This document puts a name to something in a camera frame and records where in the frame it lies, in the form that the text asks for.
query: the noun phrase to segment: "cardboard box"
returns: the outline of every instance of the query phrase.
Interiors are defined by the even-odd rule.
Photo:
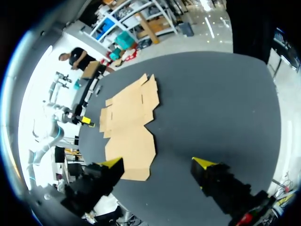
[[[84,73],[82,74],[82,79],[91,79],[97,70],[100,63],[98,61],[91,61],[88,66],[85,68]]]
[[[157,33],[157,32],[160,32],[160,31],[162,31],[162,30],[164,30],[164,29],[166,29],[166,28],[168,28],[168,27],[170,27],[170,25],[155,26],[155,27],[151,27],[151,29],[152,29],[155,33]],[[145,36],[147,36],[147,35],[148,35],[148,33],[147,33],[146,31],[142,31],[142,32],[139,32],[139,33],[137,34],[137,38],[141,39],[141,38],[143,38],[143,37],[145,37]]]
[[[160,32],[160,31],[170,27],[170,25],[169,25],[168,21],[165,19],[165,17],[160,17],[159,19],[151,20],[151,21],[149,21],[148,24],[154,33]],[[148,35],[147,31],[142,31],[137,34],[137,37],[139,39],[141,39],[147,35]]]
[[[156,36],[155,32],[150,27],[147,20],[144,18],[144,16],[141,13],[135,14],[137,20],[140,22],[140,25],[143,27],[144,31],[147,32],[147,34],[150,36],[150,39],[154,44],[158,44],[160,41],[158,37]]]
[[[145,181],[156,155],[153,135],[145,128],[152,121],[153,110],[159,104],[154,75],[125,87],[101,110],[100,132],[110,138],[105,146],[106,160],[122,157],[125,173],[122,179]]]

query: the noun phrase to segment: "white shelving unit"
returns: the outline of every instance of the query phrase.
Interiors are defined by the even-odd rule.
[[[131,3],[133,3],[134,1],[141,1],[141,0],[126,0],[125,2],[121,3],[116,9],[114,9],[112,12],[108,13],[108,12],[104,12],[103,13],[103,18],[102,20],[94,27],[94,29],[90,32],[83,32],[86,36],[88,36],[89,38],[93,39],[94,41],[98,42],[103,48],[105,48],[107,51],[111,51],[111,49],[107,46],[104,46],[102,43],[102,40],[104,40],[104,38],[110,33],[112,32],[114,29],[119,28],[122,31],[127,31],[128,34],[136,41],[136,42],[140,42],[142,40],[148,39],[149,36],[143,37],[141,39],[138,39],[135,32],[134,32],[134,28],[138,25],[140,25],[139,22],[137,22],[136,24],[131,25],[130,27],[127,27],[124,22],[129,19],[131,16],[134,16],[135,13],[140,12],[144,9],[147,9],[150,6],[156,6],[159,9],[159,12],[153,15],[149,15],[148,17],[146,17],[146,20],[151,20],[154,19],[158,16],[164,16],[165,19],[167,20],[167,22],[169,23],[170,27],[159,31],[156,33],[156,35],[161,35],[161,34],[165,34],[165,33],[169,33],[169,32],[174,32],[174,33],[178,33],[175,26],[174,26],[174,22],[176,21],[176,18],[174,16],[174,14],[172,13],[172,11],[168,8],[166,2],[164,0],[159,0],[161,2],[161,4],[164,6],[165,9],[162,8],[162,6],[158,3],[158,0],[148,0],[148,1],[144,1],[143,5],[141,5],[139,8],[134,9],[133,11],[131,11],[130,13],[128,13],[126,16],[124,16],[123,18],[121,18],[120,20],[117,20],[115,18],[116,13],[121,10],[124,6],[127,6]],[[110,27],[99,39],[96,39],[97,37],[97,30],[103,25],[104,21],[106,19],[111,20],[114,25],[112,27]]]

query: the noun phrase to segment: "gray table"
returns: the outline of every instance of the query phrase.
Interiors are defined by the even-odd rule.
[[[114,196],[152,226],[222,226],[230,221],[206,198],[190,175],[192,156],[224,162],[252,192],[267,190],[280,147],[280,111],[266,65],[248,56],[190,52],[135,64],[100,80],[82,127],[79,149],[88,162],[105,160],[108,139],[99,133],[105,100],[143,73],[155,74],[160,105],[146,125],[154,135],[156,158],[145,182],[120,180]]]

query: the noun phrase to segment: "person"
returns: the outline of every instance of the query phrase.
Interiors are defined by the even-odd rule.
[[[95,58],[91,57],[85,50],[82,48],[76,47],[71,53],[62,53],[59,56],[59,61],[66,61],[69,60],[69,64],[72,66],[71,69],[78,70],[81,69],[82,71],[89,65],[91,61],[96,61]],[[110,67],[100,64],[98,67],[98,71],[103,74],[104,71],[109,73],[114,72],[114,70]]]
[[[268,64],[276,30],[270,5],[258,0],[227,0],[232,26],[233,53],[248,55]]]

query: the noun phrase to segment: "blue bin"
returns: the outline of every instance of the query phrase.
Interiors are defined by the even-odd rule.
[[[111,21],[109,18],[106,18],[103,22],[103,26],[101,28],[102,32],[96,37],[99,40],[104,33],[106,33],[115,23]]]

